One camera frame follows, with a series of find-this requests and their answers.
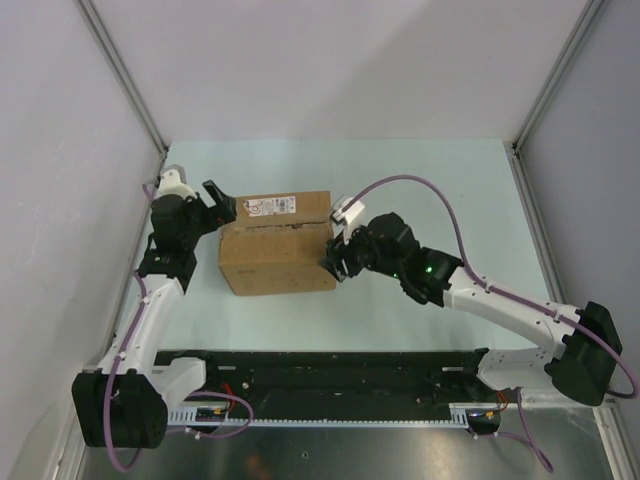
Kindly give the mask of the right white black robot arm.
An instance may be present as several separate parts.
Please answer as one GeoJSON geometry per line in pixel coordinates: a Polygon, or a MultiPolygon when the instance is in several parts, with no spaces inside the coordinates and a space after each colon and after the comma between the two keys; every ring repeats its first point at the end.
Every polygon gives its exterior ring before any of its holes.
{"type": "Polygon", "coordinates": [[[460,258],[422,246],[395,213],[362,224],[333,213],[340,233],[329,240],[320,265],[337,281],[363,270],[391,277],[421,305],[476,315],[531,342],[529,349],[478,350],[478,361],[461,376],[463,393],[484,401],[496,390],[555,388],[587,406],[599,406],[611,391],[620,338],[608,309],[538,302],[485,277],[460,258]]]}

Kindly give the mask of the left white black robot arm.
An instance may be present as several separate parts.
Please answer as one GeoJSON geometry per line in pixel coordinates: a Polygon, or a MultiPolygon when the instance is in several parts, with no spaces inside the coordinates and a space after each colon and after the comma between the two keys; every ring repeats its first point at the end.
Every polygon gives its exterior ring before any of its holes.
{"type": "Polygon", "coordinates": [[[193,277],[199,240],[235,221],[236,201],[213,181],[203,184],[207,205],[180,176],[161,175],[151,203],[152,231],[134,279],[136,304],[109,350],[92,370],[79,373],[72,398],[89,447],[153,449],[162,442],[170,413],[191,393],[207,400],[220,374],[197,358],[154,365],[172,308],[193,277]]]}

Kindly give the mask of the brown cardboard express box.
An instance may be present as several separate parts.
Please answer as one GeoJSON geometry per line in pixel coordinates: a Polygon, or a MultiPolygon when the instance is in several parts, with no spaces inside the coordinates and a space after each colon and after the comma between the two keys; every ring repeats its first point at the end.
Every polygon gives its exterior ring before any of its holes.
{"type": "Polygon", "coordinates": [[[330,291],[319,261],[333,238],[331,194],[308,191],[236,199],[236,220],[221,229],[218,266],[237,296],[330,291]]]}

